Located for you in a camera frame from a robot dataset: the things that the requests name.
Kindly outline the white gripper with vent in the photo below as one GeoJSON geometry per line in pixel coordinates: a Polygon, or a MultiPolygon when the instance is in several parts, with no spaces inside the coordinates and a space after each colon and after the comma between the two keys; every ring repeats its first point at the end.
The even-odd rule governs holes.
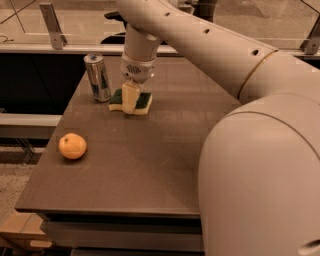
{"type": "Polygon", "coordinates": [[[125,113],[133,113],[141,93],[138,83],[143,84],[149,80],[153,75],[154,67],[155,60],[138,61],[126,53],[122,54],[120,69],[123,76],[130,80],[122,85],[122,108],[125,113]]]}

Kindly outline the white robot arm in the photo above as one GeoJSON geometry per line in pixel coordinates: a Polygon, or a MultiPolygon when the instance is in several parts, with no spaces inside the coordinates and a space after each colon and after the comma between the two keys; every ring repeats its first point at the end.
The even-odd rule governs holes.
{"type": "Polygon", "coordinates": [[[205,256],[320,256],[319,71],[170,0],[116,0],[124,56],[166,41],[241,102],[215,125],[198,171],[205,256]]]}

